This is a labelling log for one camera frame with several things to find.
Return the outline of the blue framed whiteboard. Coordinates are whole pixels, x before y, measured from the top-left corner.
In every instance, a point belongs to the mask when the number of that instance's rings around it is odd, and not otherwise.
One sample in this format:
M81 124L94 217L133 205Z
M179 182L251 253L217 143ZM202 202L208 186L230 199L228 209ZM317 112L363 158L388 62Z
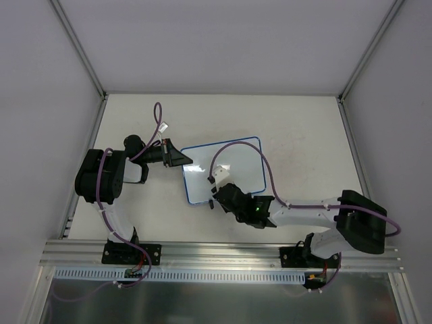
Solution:
M207 203L211 198L209 168L215 153L229 141L214 142L183 148L181 152L193 162L182 166L186 198L190 205ZM222 166L243 192L262 193L267 189L265 164L253 148L236 144L224 149L216 158L214 168Z

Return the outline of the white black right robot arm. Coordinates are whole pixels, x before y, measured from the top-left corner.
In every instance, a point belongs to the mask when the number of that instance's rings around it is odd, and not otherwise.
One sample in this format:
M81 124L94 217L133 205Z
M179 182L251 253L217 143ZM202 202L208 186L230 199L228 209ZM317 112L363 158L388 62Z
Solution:
M304 240L301 256L308 267L341 252L357 250L383 254L387 211L353 190L343 190L338 198L306 200L301 204L283 202L274 196L254 196L237 185L215 186L212 197L236 221L257 229L289 225L322 227Z

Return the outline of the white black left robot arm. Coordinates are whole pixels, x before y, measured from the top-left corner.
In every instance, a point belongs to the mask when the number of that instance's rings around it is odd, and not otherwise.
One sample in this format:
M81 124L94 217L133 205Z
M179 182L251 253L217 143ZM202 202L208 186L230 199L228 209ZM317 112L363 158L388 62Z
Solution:
M116 200L124 184L144 184L150 163L165 167L189 165L193 160L181 153L170 139L146 146L137 135L124 139L124 149L104 152L90 149L75 179L75 192L101 216L108 231L101 262L105 265L159 265L160 244L141 244L136 228L122 213Z

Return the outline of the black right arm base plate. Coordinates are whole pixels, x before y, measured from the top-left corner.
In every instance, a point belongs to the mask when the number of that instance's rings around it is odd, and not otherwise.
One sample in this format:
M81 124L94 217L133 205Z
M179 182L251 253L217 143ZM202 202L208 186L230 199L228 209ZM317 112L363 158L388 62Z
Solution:
M302 246L283 246L279 248L279 259L282 268L305 268L305 269L336 269L340 263L337 254L328 259L322 259L313 255L307 248Z

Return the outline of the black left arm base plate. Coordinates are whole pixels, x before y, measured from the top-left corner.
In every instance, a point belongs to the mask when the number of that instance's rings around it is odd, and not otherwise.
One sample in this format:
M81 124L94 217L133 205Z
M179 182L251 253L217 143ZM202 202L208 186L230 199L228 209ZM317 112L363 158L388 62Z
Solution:
M152 265L160 265L162 245L140 243L139 246L148 253ZM137 265L143 256L142 252L128 244L108 240L104 245L101 263L105 265Z

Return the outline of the aluminium front rail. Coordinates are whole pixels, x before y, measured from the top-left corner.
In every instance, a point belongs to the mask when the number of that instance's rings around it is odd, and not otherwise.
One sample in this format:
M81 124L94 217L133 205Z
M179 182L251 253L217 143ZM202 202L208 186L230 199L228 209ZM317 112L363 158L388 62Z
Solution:
M48 240L40 266L101 266L104 240ZM276 270L281 268L278 244L161 242L160 266L173 269ZM348 251L342 254L348 272L403 273L398 249L383 254Z

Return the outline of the left aluminium frame post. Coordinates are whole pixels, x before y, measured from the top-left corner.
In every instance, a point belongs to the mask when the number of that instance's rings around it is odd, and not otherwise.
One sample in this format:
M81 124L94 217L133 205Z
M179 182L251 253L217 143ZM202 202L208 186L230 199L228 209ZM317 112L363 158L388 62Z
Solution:
M70 19L68 18L68 15L61 3L61 1L58 0L48 0L49 5L53 9L53 12L55 13L57 19L59 20L59 23L61 27L63 28L63 31L65 32L65 35L67 36L68 40L70 41L72 48L74 52L76 53L80 63L82 64L82 67L84 68L84 71L86 72L87 76L90 79L90 82L92 83L94 89L96 90L98 96L101 99L105 99L107 93L105 89L103 88L103 85L101 81L99 80L99 77L97 76L97 73L95 72L95 69L93 68L90 59L88 58L88 55L86 54L86 51L84 50L84 47L82 46L82 43L80 42L80 39L78 38L78 35L76 34L76 31L74 27L72 26L72 23Z

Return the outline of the aluminium frame post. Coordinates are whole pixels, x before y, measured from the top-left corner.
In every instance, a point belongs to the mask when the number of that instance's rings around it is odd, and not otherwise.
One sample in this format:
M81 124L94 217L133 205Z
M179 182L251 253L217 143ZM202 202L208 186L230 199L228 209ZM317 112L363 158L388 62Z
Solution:
M354 70L350 74L348 81L345 83L342 91L337 97L341 103L343 103L348 97L350 91L353 89L356 81L362 74L363 70L366 68L366 65L368 64L369 60L372 58L373 53L379 46L381 40L385 36L386 32L389 30L390 26L393 24L394 20L398 16L405 2L406 2L405 0L394 0L391 2L389 9L386 11L376 31L373 33L372 38L368 42L365 50L360 56L360 59L355 65Z
M82 46L82 43L80 42L80 39L78 38L78 35L76 34L76 31L74 27L72 26L72 23L70 19L68 18L68 15L61 3L61 1L58 0L48 0L49 5L53 9L53 12L55 13L57 19L59 20L59 23L61 27L63 28L63 31L65 32L65 35L67 36L68 40L70 41L72 48L74 52L76 53L80 63L82 64L82 67L84 68L84 71L86 72L87 76L90 79L90 82L92 83L94 89L96 90L98 96L101 99L105 99L107 93L105 89L103 88L103 85L101 81L99 80L99 77L97 76L97 73L95 72L95 69L93 68L90 59L88 58L88 55L86 54L86 51L84 50L84 47Z

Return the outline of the right aluminium frame post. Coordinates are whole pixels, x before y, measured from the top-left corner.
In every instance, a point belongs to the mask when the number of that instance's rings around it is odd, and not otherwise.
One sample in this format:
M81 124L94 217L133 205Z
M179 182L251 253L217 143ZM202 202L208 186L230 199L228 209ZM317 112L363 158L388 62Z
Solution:
M405 2L406 2L405 0L394 0L391 2L389 9L386 11L376 31L373 33L372 38L368 42L365 50L360 56L360 59L355 65L354 70L350 74L348 81L345 83L342 91L337 97L341 103L343 103L348 97L350 91L353 89L356 81L362 74L363 70L366 68L366 65L368 64L369 60L372 58L373 53L379 46L381 40L385 36L386 32L389 30L390 26L393 24L394 20L398 16Z

